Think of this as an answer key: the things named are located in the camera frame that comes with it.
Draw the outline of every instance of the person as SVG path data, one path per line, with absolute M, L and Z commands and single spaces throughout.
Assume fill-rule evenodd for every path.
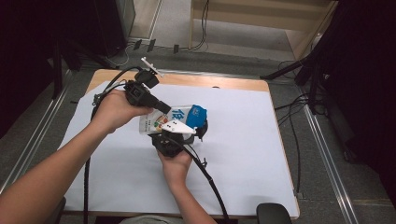
M 43 223 L 106 136 L 132 118 L 151 111 L 152 108 L 129 105 L 124 91 L 111 91 L 80 133 L 0 195 L 0 223 Z M 216 223 L 186 186 L 190 155 L 184 151 L 174 158 L 158 155 L 184 223 Z

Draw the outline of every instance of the table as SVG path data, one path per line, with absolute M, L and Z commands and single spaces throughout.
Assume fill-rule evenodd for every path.
M 95 72 L 61 146 L 89 122 L 93 94 L 101 92 L 106 86 L 103 82 L 118 72 Z M 128 72 L 122 78 L 131 79 L 134 74 Z M 195 141 L 192 146 L 201 159 L 208 161 L 206 170 L 213 177 L 230 218 L 254 217 L 259 203 L 281 203 L 292 218 L 299 216 L 266 82 L 204 74 L 166 74 L 159 80 L 160 84 L 150 91 L 160 100 L 169 105 L 197 104 L 207 109 L 209 129 L 204 142 Z M 241 119 L 241 112 L 255 119 L 259 128 Z M 135 118 L 109 135 L 92 155 L 90 215 L 179 216 L 156 150 L 150 138 L 137 129 Z M 65 194 L 68 214 L 80 214 L 83 208 L 82 171 Z M 187 185 L 208 214 L 221 217 L 219 202 L 195 164 L 189 170 Z
M 191 0 L 193 20 L 201 19 L 206 0 Z M 207 19 L 285 29 L 296 60 L 304 57 L 318 33 L 327 28 L 337 6 L 330 0 L 210 0 Z

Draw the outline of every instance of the white paper sheet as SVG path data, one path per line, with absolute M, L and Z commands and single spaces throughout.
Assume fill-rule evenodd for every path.
M 93 95 L 105 86 L 81 98 L 62 145 L 88 124 Z M 281 203 L 291 217 L 299 216 L 269 92 L 160 84 L 151 93 L 169 105 L 207 109 L 204 142 L 195 139 L 193 147 L 208 161 L 206 170 L 229 215 L 255 216 L 259 203 Z M 109 135 L 93 153 L 90 211 L 179 213 L 151 139 L 138 132 L 138 120 Z M 65 195 L 65 210 L 83 210 L 83 170 Z M 187 184 L 209 214 L 222 215 L 212 188 L 194 163 Z

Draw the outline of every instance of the forearm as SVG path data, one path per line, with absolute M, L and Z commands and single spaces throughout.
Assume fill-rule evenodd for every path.
M 21 177 L 0 195 L 0 222 L 43 223 L 105 137 L 105 131 L 90 124 Z
M 178 209 L 187 224 L 216 223 L 205 209 L 195 200 L 185 185 L 170 187 L 177 202 Z

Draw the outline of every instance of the snack package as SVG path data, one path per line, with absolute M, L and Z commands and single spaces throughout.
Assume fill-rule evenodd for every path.
M 148 115 L 140 116 L 139 132 L 142 134 L 160 133 L 162 126 L 172 119 L 178 119 L 191 128 L 202 127 L 206 120 L 206 110 L 198 105 L 172 106 L 168 114 L 154 109 Z

